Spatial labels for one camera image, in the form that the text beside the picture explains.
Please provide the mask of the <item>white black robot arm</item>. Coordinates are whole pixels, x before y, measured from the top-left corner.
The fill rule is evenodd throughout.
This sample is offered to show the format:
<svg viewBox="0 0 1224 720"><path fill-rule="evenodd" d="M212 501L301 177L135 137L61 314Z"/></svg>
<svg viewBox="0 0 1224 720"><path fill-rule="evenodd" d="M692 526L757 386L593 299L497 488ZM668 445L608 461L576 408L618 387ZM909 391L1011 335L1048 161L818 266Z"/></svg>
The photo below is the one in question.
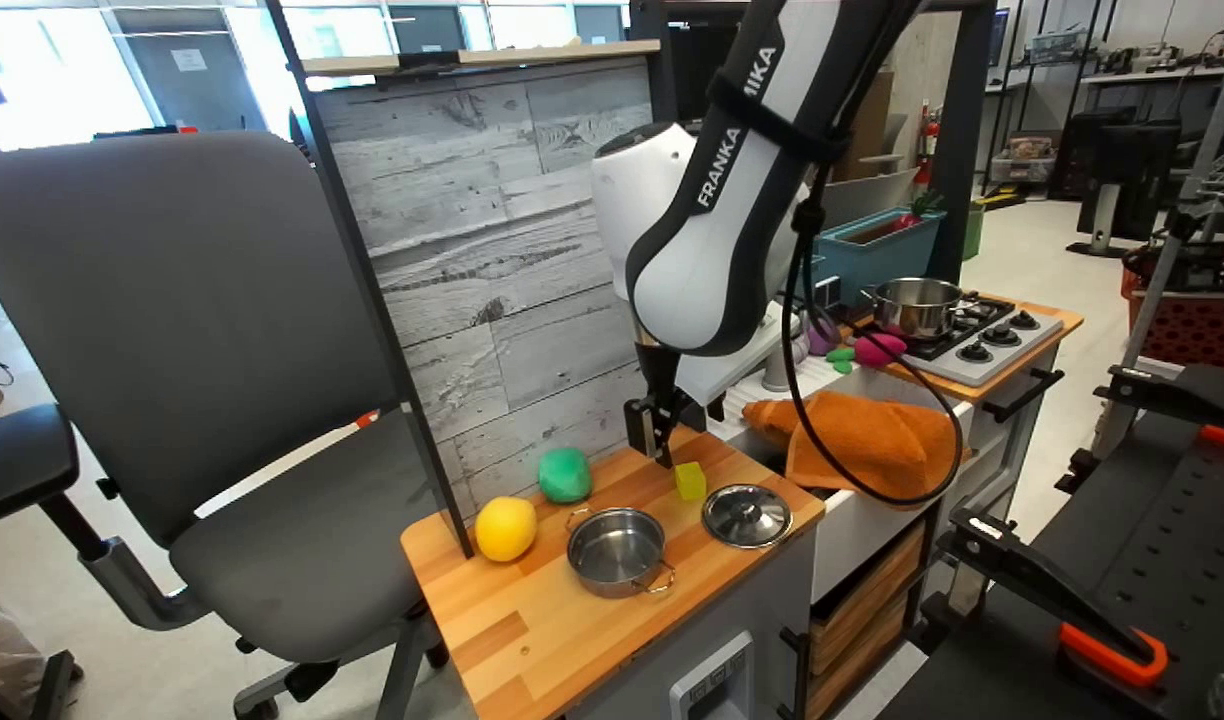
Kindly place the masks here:
<svg viewBox="0 0 1224 720"><path fill-rule="evenodd" d="M625 133L595 154L612 292L648 391L628 441L672 465L689 408L720 399L763 341L797 243L822 226L818 182L919 0L751 0L697 126Z"/></svg>

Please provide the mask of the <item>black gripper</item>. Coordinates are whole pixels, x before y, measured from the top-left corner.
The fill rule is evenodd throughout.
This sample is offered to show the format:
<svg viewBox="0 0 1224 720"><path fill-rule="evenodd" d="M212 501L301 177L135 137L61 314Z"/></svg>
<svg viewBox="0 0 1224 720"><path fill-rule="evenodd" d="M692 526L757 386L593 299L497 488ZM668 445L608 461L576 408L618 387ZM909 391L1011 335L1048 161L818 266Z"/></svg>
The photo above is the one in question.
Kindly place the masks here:
<svg viewBox="0 0 1224 720"><path fill-rule="evenodd" d="M668 447L668 438L675 430L672 413L689 404L689 398L675 387L679 354L641 341L636 360L648 386L648 399L656 408L648 399L625 399L625 438L628 438L628 447L642 456L651 456L651 441L656 441L656 465L672 470L672 447Z"/></svg>

